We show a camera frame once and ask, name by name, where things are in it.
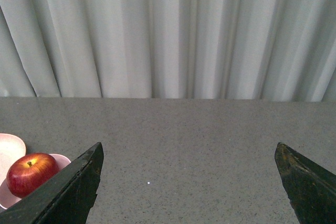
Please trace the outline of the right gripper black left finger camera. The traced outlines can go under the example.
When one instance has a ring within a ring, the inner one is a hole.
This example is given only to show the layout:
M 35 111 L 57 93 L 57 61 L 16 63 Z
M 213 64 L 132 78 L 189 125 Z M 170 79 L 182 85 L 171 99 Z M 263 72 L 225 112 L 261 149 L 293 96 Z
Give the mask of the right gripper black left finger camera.
M 86 223 L 103 165 L 100 142 L 1 213 L 1 223 Z

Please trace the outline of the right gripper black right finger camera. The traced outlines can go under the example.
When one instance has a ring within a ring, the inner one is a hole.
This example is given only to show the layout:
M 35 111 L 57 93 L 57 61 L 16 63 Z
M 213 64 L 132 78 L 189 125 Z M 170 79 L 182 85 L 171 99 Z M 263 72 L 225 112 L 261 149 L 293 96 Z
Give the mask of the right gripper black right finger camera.
M 275 162 L 299 223 L 335 223 L 335 174 L 282 142 Z

